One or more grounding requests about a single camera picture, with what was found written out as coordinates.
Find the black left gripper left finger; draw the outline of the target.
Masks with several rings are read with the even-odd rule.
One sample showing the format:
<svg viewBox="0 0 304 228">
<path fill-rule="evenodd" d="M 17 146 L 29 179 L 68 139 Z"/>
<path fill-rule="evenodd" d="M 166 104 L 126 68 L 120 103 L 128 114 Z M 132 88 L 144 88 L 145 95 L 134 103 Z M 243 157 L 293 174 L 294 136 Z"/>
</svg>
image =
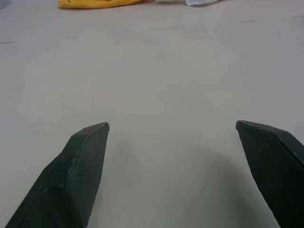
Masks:
<svg viewBox="0 0 304 228">
<path fill-rule="evenodd" d="M 110 125 L 73 134 L 41 172 L 8 228 L 86 228 L 101 182 Z"/>
</svg>

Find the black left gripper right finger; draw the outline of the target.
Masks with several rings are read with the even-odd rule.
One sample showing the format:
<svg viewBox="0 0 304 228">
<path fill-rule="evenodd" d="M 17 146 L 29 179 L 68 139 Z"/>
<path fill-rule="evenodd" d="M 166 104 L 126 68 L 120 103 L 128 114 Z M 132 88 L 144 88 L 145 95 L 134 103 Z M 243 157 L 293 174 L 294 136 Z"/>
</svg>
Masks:
<svg viewBox="0 0 304 228">
<path fill-rule="evenodd" d="M 304 226 L 304 146 L 291 133 L 238 120 L 253 179 L 282 228 Z"/>
</svg>

